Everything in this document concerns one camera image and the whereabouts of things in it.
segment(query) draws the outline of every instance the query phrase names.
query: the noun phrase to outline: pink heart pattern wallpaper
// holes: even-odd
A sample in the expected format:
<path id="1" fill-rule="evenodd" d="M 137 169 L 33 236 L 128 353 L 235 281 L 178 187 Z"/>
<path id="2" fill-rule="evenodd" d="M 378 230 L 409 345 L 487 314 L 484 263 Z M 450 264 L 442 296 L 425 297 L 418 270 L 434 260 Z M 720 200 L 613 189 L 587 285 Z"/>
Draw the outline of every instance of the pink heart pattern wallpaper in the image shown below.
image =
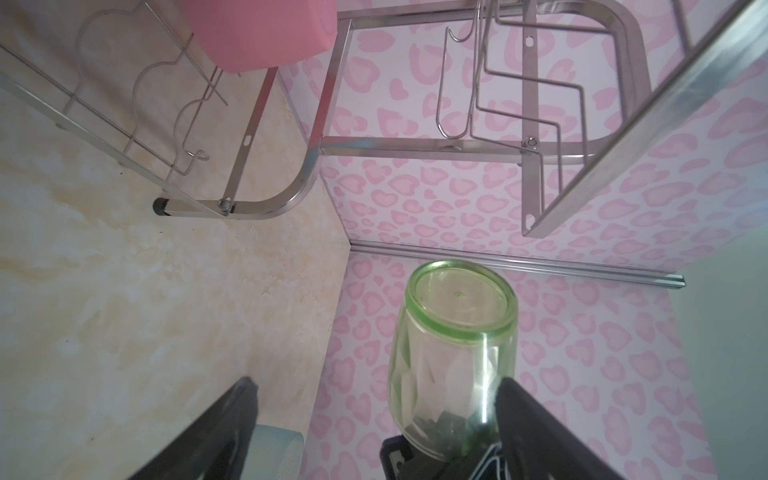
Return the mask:
<path id="1" fill-rule="evenodd" d="M 306 438 L 305 480 L 383 478 L 392 337 L 416 260 L 353 253 Z M 518 295 L 515 378 L 630 480 L 714 480 L 666 290 L 499 270 Z"/>
<path id="2" fill-rule="evenodd" d="M 339 8 L 387 6 L 351 0 Z M 655 87 L 681 60 L 669 0 L 622 2 L 644 36 Z M 686 0 L 700 36 L 728 2 Z M 574 15 L 548 22 L 592 25 Z M 468 22 L 454 25 L 467 31 Z M 331 134 L 438 137 L 435 107 L 445 25 L 412 25 L 355 32 Z M 496 28 L 490 62 L 515 71 L 518 29 Z M 585 85 L 589 138 L 615 131 L 621 116 L 610 39 L 542 31 L 540 73 Z M 329 54 L 280 69 L 305 130 L 312 124 Z M 472 51 L 449 46 L 442 120 L 463 129 Z M 578 214 L 544 239 L 521 235 L 521 170 L 517 165 L 324 157 L 321 175 L 349 238 L 453 250 L 674 271 L 768 222 L 768 59 L 752 65 L 683 126 L 654 145 Z M 497 78 L 482 86 L 488 106 L 519 113 L 519 86 Z M 541 115 L 563 125 L 564 140 L 581 138 L 578 100 L 541 89 Z M 519 138 L 519 121 L 480 114 L 481 133 Z M 542 137 L 548 134 L 542 128 Z M 567 167 L 565 179 L 577 167 Z M 557 176 L 546 171 L 547 202 Z"/>

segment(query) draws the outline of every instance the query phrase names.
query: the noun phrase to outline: pink object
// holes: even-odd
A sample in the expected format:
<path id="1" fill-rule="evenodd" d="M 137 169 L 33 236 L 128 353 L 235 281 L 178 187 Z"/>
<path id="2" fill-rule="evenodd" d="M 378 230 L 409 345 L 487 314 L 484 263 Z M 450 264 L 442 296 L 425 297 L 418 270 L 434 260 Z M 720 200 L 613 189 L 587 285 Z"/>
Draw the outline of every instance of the pink object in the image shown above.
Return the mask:
<path id="1" fill-rule="evenodd" d="M 186 0 L 195 38 L 228 72 L 294 64 L 330 50 L 336 0 Z"/>

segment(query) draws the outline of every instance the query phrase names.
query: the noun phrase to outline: dish drying rack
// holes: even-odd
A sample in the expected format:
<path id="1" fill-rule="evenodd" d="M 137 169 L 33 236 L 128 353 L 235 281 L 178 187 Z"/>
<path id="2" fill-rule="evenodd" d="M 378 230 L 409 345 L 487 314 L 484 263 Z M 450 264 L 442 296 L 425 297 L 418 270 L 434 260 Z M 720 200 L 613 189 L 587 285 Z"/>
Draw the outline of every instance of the dish drying rack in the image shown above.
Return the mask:
<path id="1" fill-rule="evenodd" d="M 214 68 L 206 75 L 187 49 L 192 41 L 180 41 L 167 23 L 152 9 L 147 0 L 142 0 L 129 10 L 103 10 L 89 16 L 78 33 L 78 86 L 69 91 L 54 78 L 23 58 L 8 46 L 4 50 L 47 79 L 69 99 L 61 110 L 43 101 L 18 82 L 0 74 L 0 86 L 21 98 L 45 114 L 57 125 L 78 135 L 99 150 L 113 157 L 121 165 L 136 171 L 153 183 L 163 187 L 171 198 L 158 198 L 154 209 L 161 215 L 182 217 L 215 217 L 234 220 L 261 220 L 283 214 L 295 207 L 310 191 L 318 174 L 320 155 L 345 155 L 352 157 L 386 157 L 444 161 L 484 161 L 520 164 L 522 169 L 522 233 L 526 237 L 544 238 L 578 212 L 600 190 L 625 172 L 648 148 L 681 125 L 699 107 L 724 88 L 745 68 L 768 51 L 768 0 L 736 0 L 704 38 L 692 45 L 681 0 L 669 0 L 673 7 L 680 37 L 684 60 L 672 74 L 655 90 L 650 87 L 643 38 L 637 20 L 615 0 L 523 0 L 504 2 L 502 0 L 450 0 L 418 5 L 403 5 L 387 8 L 370 8 L 338 14 L 338 34 L 329 63 L 326 80 L 319 99 L 319 107 L 309 136 L 306 154 L 299 173 L 293 182 L 281 193 L 267 200 L 238 201 L 235 199 L 243 169 L 250 152 L 251 141 L 259 125 L 266 99 L 276 77 L 276 68 L 270 68 L 262 84 L 259 97 L 250 120 L 243 133 L 227 187 L 218 200 L 196 200 L 169 183 L 170 174 L 188 174 L 195 161 L 206 161 L 208 155 L 202 151 L 186 148 L 186 140 L 194 125 L 200 107 L 215 94 L 227 104 L 217 90 L 222 72 Z M 174 138 L 181 115 L 188 108 L 195 108 L 192 124 L 187 129 L 181 144 L 181 156 L 189 157 L 186 168 L 179 167 L 179 150 L 172 161 L 160 156 L 136 138 L 137 126 L 133 131 L 123 129 L 106 115 L 80 98 L 82 71 L 79 47 L 82 34 L 88 26 L 103 15 L 130 15 L 148 8 L 168 33 L 180 54 L 175 61 L 161 62 L 175 65 L 186 58 L 206 81 L 202 97 L 185 105 L 174 125 Z M 583 15 L 596 21 L 600 27 L 559 25 L 538 21 L 538 15 L 565 13 Z M 450 27 L 445 30 L 443 69 L 440 78 L 438 100 L 442 101 L 445 76 L 445 58 L 450 42 L 474 42 L 472 91 L 468 106 L 465 130 L 461 134 L 448 134 L 440 122 L 440 103 L 435 121 L 443 138 L 391 138 L 391 137 L 337 137 L 329 135 L 331 117 L 336 104 L 346 53 L 352 33 L 365 28 L 384 28 L 397 25 L 471 21 L 470 32 L 457 37 Z M 522 72 L 499 71 L 488 66 L 488 33 L 492 25 L 507 28 L 521 28 Z M 577 31 L 599 35 L 610 35 L 614 40 L 617 59 L 617 84 L 621 100 L 621 128 L 603 138 L 589 139 L 584 100 L 584 87 L 579 84 L 541 78 L 538 75 L 538 30 Z M 135 91 L 147 71 L 158 66 L 149 65 L 134 83 Z M 521 113 L 511 113 L 482 105 L 481 75 L 500 76 L 521 82 Z M 581 116 L 581 141 L 563 141 L 561 125 L 545 120 L 538 113 L 538 87 L 549 84 L 569 88 L 579 93 Z M 127 137 L 127 143 L 118 149 L 86 127 L 71 118 L 69 110 L 75 103 L 81 104 L 104 123 Z M 521 121 L 522 141 L 500 141 L 483 137 L 475 131 L 473 113 L 482 111 L 514 118 Z M 549 125 L 555 129 L 557 140 L 545 142 L 539 139 L 539 126 Z M 131 159 L 128 149 L 137 145 L 169 167 L 165 178 L 158 177 L 151 170 Z M 564 165 L 577 164 L 581 169 L 566 185 L 563 179 Z M 550 203 L 545 201 L 544 168 L 557 168 L 557 196 Z"/>

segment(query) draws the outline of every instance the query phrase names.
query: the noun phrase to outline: light blue object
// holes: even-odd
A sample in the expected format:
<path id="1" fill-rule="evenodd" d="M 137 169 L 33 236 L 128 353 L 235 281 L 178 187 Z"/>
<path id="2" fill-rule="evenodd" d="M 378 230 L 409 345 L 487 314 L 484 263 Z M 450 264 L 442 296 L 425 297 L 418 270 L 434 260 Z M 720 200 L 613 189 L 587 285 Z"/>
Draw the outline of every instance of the light blue object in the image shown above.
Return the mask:
<path id="1" fill-rule="evenodd" d="M 248 446 L 242 480 L 296 480 L 304 453 L 298 432 L 256 425 Z"/>

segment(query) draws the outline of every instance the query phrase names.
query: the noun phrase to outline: metal wire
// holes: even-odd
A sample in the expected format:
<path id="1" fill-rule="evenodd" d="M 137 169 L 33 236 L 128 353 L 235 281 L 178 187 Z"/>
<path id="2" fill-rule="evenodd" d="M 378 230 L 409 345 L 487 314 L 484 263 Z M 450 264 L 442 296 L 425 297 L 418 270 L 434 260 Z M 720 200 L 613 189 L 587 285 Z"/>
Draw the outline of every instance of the metal wire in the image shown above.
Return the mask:
<path id="1" fill-rule="evenodd" d="M 509 71 L 499 71 L 488 66 L 488 40 L 489 32 L 491 29 L 491 22 L 496 25 L 506 27 L 526 27 L 526 28 L 543 28 L 547 30 L 557 31 L 578 31 L 583 33 L 592 33 L 598 35 L 610 35 L 614 39 L 616 44 L 616 32 L 603 27 L 587 27 L 579 25 L 558 25 L 552 23 L 539 23 L 539 22 L 518 22 L 515 20 L 504 19 L 500 13 L 500 5 L 498 0 L 478 0 L 475 6 L 475 14 L 472 18 L 469 32 L 463 36 L 458 37 L 450 27 L 445 28 L 445 35 L 443 38 L 443 56 L 442 56 L 442 68 L 440 72 L 440 82 L 438 89 L 437 108 L 435 112 L 435 123 L 440 134 L 448 138 L 449 140 L 457 140 L 469 134 L 470 137 L 478 140 L 488 141 L 494 144 L 503 145 L 513 148 L 517 151 L 524 152 L 526 154 L 537 155 L 540 162 L 541 172 L 541 211 L 545 209 L 545 196 L 544 196 L 544 156 L 541 152 L 526 148 L 526 146 L 517 146 L 508 142 L 493 140 L 491 138 L 482 137 L 475 133 L 474 127 L 474 113 L 475 111 L 485 112 L 487 114 L 500 115 L 507 118 L 514 118 L 523 121 L 533 121 L 539 124 L 548 124 L 555 128 L 557 136 L 556 149 L 557 149 L 557 172 L 558 172 L 558 195 L 562 194 L 564 189 L 563 180 L 563 161 L 562 161 L 562 128 L 556 121 L 549 121 L 543 118 L 533 117 L 531 115 L 515 114 L 509 111 L 503 111 L 496 108 L 483 107 L 480 102 L 480 75 L 485 73 L 490 76 L 498 76 L 502 78 L 511 78 L 520 81 L 533 81 L 539 84 L 549 84 L 555 87 L 570 88 L 576 90 L 579 96 L 579 115 L 581 117 L 581 153 L 584 164 L 588 162 L 588 125 L 587 125 L 587 112 L 586 112 L 586 94 L 584 93 L 584 87 L 580 84 L 575 84 L 566 81 L 550 80 L 547 78 L 540 78 L 538 76 L 531 76 L 529 74 L 516 74 Z M 467 120 L 464 130 L 458 134 L 448 133 L 442 126 L 440 114 L 442 112 L 442 94 L 445 86 L 445 66 L 448 57 L 448 43 L 449 38 L 455 43 L 464 43 L 474 36 L 475 45 L 472 53 L 472 65 L 473 65 L 473 80 L 472 80 L 472 92 L 469 99 L 469 107 L 467 109 Z M 621 82 L 619 83 L 619 89 L 622 89 Z M 621 116 L 626 118 L 626 112 L 624 106 L 621 105 Z"/>
<path id="2" fill-rule="evenodd" d="M 176 60 L 174 60 L 174 61 L 159 61 L 159 62 L 153 63 L 152 65 L 147 66 L 137 76 L 136 80 L 134 81 L 133 91 L 132 91 L 132 95 L 131 95 L 131 109 L 133 111 L 133 117 L 134 117 L 134 129 L 133 129 L 133 131 L 131 133 L 128 133 L 123 128 L 117 126 L 113 121 L 107 119 L 101 112 L 97 111 L 92 106 L 86 104 L 84 101 L 82 101 L 80 99 L 80 93 L 81 93 L 82 88 L 83 88 L 83 86 L 85 84 L 85 81 L 84 81 L 84 67 L 83 67 L 83 61 L 82 61 L 82 56 L 81 56 L 81 46 L 82 46 L 83 38 L 85 37 L 85 32 L 88 30 L 88 28 L 91 26 L 91 24 L 95 20 L 97 20 L 100 17 L 105 16 L 105 15 L 133 15 L 142 6 L 146 6 L 147 7 L 147 9 L 150 11 L 150 13 L 155 17 L 155 19 L 163 27 L 163 30 L 168 34 L 168 36 L 170 36 L 170 38 L 174 41 L 174 44 L 176 44 L 176 46 L 180 49 L 180 52 L 179 52 L 179 55 L 177 56 Z M 196 152 L 191 152 L 188 149 L 186 149 L 186 147 L 185 147 L 185 145 L 187 143 L 187 139 L 189 138 L 190 132 L 192 130 L 192 127 L 194 126 L 194 123 L 195 123 L 195 121 L 197 119 L 197 116 L 200 113 L 200 107 L 202 106 L 202 104 L 205 101 L 207 101 L 208 98 L 210 98 L 210 96 L 213 93 L 215 93 L 219 97 L 219 99 L 222 101 L 222 103 L 224 103 L 227 106 L 229 105 L 227 103 L 227 101 L 224 99 L 224 97 L 221 95 L 221 93 L 216 89 L 216 87 L 218 86 L 218 81 L 221 78 L 222 71 L 219 71 L 218 78 L 214 82 L 214 77 L 216 77 L 218 68 L 214 68 L 214 72 L 211 75 L 211 78 L 208 78 L 205 75 L 205 73 L 203 72 L 203 69 L 199 66 L 199 64 L 194 60 L 194 58 L 192 58 L 191 55 L 189 55 L 188 48 L 189 48 L 189 46 L 190 46 L 190 44 L 192 42 L 193 37 L 194 37 L 193 35 L 190 35 L 190 37 L 187 39 L 187 42 L 185 44 L 182 44 L 179 41 L 179 39 L 176 37 L 176 35 L 168 27 L 168 25 L 165 23 L 165 21 L 162 19 L 162 17 L 160 17 L 159 14 L 156 13 L 156 11 L 153 10 L 152 7 L 147 3 L 147 0 L 140 0 L 136 4 L 136 6 L 133 7 L 131 10 L 122 10 L 122 9 L 119 9 L 119 8 L 108 8 L 108 9 L 100 10 L 98 12 L 94 12 L 94 13 L 90 14 L 83 21 L 83 23 L 81 24 L 80 28 L 78 29 L 78 33 L 77 33 L 77 36 L 76 36 L 75 42 L 74 42 L 74 56 L 75 56 L 75 64 L 77 66 L 78 83 L 77 83 L 77 85 L 75 86 L 75 88 L 74 88 L 74 90 L 72 92 L 66 90 L 62 86 L 59 86 L 59 89 L 62 90 L 64 93 L 66 93 L 69 96 L 69 99 L 67 100 L 67 103 L 64 106 L 64 108 L 61 110 L 61 112 L 63 114 L 67 114 L 69 112 L 69 110 L 71 109 L 72 105 L 75 102 L 78 102 L 78 103 L 82 104 L 83 106 L 85 106 L 89 111 L 91 111 L 92 113 L 96 114 L 100 119 L 106 121 L 112 127 L 116 128 L 122 134 L 124 134 L 124 135 L 126 135 L 128 137 L 128 142 L 126 143 L 126 145 L 125 145 L 125 147 L 123 149 L 123 153 L 124 154 L 126 154 L 128 152 L 128 150 L 131 148 L 131 145 L 135 143 L 135 144 L 141 146 L 143 149 L 145 149 L 150 154 L 152 154 L 154 157 L 156 157 L 162 163 L 164 163 L 165 165 L 170 167 L 170 170 L 168 171 L 166 180 L 168 178 L 170 178 L 170 174 L 172 172 L 174 172 L 174 171 L 176 171 L 177 173 L 179 173 L 181 175 L 189 174 L 190 169 L 194 165 L 195 160 L 206 161 L 206 160 L 210 159 L 210 156 L 207 153 L 205 153 L 205 151 L 198 150 Z M 20 55 L 17 55 L 17 54 L 15 54 L 12 51 L 11 51 L 11 53 L 16 58 L 22 59 L 22 57 Z M 181 115 L 187 110 L 188 107 L 190 107 L 190 106 L 192 106 L 194 104 L 197 105 L 197 110 L 195 111 L 195 114 L 194 114 L 194 116 L 192 118 L 192 121 L 190 122 L 190 126 L 187 129 L 186 136 L 184 137 L 184 140 L 182 141 L 182 145 L 181 145 L 182 149 L 184 149 L 184 152 L 187 155 L 189 155 L 190 157 L 192 157 L 192 159 L 190 161 L 190 164 L 187 166 L 187 169 L 185 169 L 185 170 L 181 170 L 181 169 L 176 167 L 176 165 L 178 163 L 178 156 L 179 156 L 178 155 L 179 154 L 179 147 L 177 145 L 175 146 L 174 161 L 173 162 L 169 162 L 168 160 L 163 158 L 161 155 L 159 155 L 157 152 L 155 152 L 154 150 L 150 149 L 145 144 L 141 143 L 136 138 L 136 133 L 138 132 L 139 126 L 141 124 L 140 121 L 139 121 L 138 109 L 137 109 L 137 93 L 138 93 L 139 84 L 144 79 L 144 76 L 149 71 L 151 71 L 152 69 L 154 69 L 156 67 L 164 66 L 164 65 L 166 65 L 166 66 L 178 65 L 178 63 L 180 62 L 180 60 L 182 58 L 186 58 L 187 60 L 189 60 L 189 62 L 195 67 L 197 72 L 200 74 L 202 79 L 204 79 L 206 81 L 206 83 L 207 83 L 206 91 L 203 93 L 203 98 L 197 99 L 197 100 L 192 101 L 192 102 L 188 103 L 187 105 L 185 105 L 181 109 L 181 111 L 179 112 L 178 116 L 176 117 L 176 121 L 174 123 L 173 139 L 174 139 L 174 143 L 176 143 L 176 133 L 177 133 L 178 125 L 180 123 Z M 35 70 L 36 72 L 38 72 L 38 73 L 42 72 L 41 69 L 36 68 L 33 65 L 30 65 L 30 62 L 28 62 L 28 61 L 26 61 L 24 59 L 22 59 L 22 61 L 27 66 L 30 66 L 31 68 L 33 68 L 33 70 Z"/>
<path id="3" fill-rule="evenodd" d="M 179 115 L 176 116 L 176 121 L 174 122 L 174 132 L 173 132 L 174 146 L 176 148 L 176 151 L 174 153 L 174 163 L 173 163 L 173 165 L 171 165 L 170 171 L 168 171 L 168 175 L 165 177 L 165 181 L 169 181 L 170 180 L 170 175 L 173 172 L 177 172 L 177 173 L 179 173 L 179 175 L 187 175 L 187 174 L 189 174 L 190 171 L 192 170 L 192 166 L 194 165 L 194 161 L 195 160 L 206 161 L 206 160 L 210 159 L 210 156 L 207 153 L 205 153 L 205 151 L 198 150 L 197 152 L 192 154 L 189 150 L 186 149 L 186 147 L 184 145 L 187 143 L 187 139 L 190 136 L 190 132 L 192 131 L 192 125 L 194 124 L 195 120 L 197 120 L 197 115 L 200 113 L 200 108 L 203 106 L 203 103 L 205 103 L 208 100 L 210 100 L 211 96 L 213 96 L 213 89 L 216 86 L 218 86 L 219 80 L 221 80 L 221 75 L 222 74 L 223 74 L 223 70 L 219 70 L 218 71 L 218 76 L 216 76 L 217 72 L 214 69 L 214 74 L 212 75 L 212 77 L 215 77 L 216 81 L 213 83 L 213 87 L 207 87 L 205 92 L 203 93 L 203 97 L 202 98 L 198 98 L 197 100 L 192 100 L 188 104 L 184 105 L 184 107 L 181 108 L 181 111 L 179 111 Z M 184 150 L 184 152 L 187 153 L 188 155 L 191 155 L 192 156 L 192 160 L 190 160 L 190 164 L 187 166 L 187 169 L 182 171 L 182 170 L 179 170 L 176 167 L 176 164 L 179 161 L 179 147 L 176 144 L 176 132 L 177 132 L 177 130 L 179 128 L 179 123 L 181 122 L 181 116 L 184 114 L 185 111 L 187 111 L 187 109 L 189 107 L 191 107 L 193 105 L 197 105 L 197 110 L 195 111 L 195 114 L 192 117 L 192 123 L 190 124 L 190 128 L 187 129 L 187 135 L 184 137 L 184 139 L 181 142 L 182 150 Z"/>

